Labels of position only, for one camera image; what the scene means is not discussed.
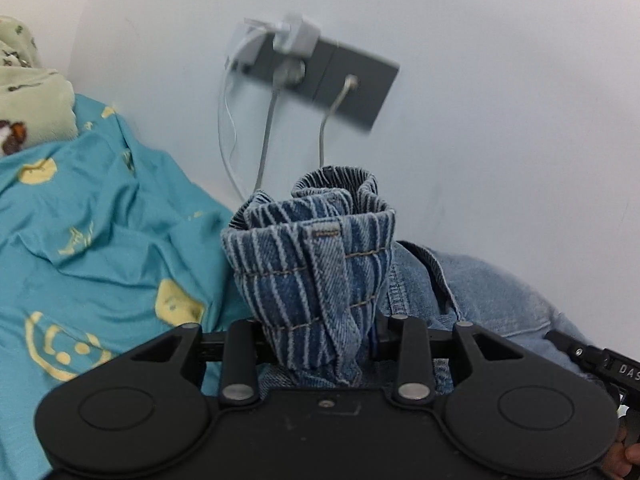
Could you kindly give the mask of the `person's right hand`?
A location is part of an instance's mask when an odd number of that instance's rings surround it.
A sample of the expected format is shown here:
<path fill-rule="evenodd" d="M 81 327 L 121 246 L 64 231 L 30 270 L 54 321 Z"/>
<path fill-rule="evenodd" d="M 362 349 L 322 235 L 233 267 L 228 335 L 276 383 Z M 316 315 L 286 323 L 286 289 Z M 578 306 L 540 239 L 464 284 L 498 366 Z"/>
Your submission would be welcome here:
<path fill-rule="evenodd" d="M 639 465 L 640 454 L 638 443 L 626 446 L 624 441 L 627 437 L 627 428 L 620 426 L 616 440 L 610 447 L 602 462 L 601 469 L 610 479 L 626 479 L 633 466 Z"/>

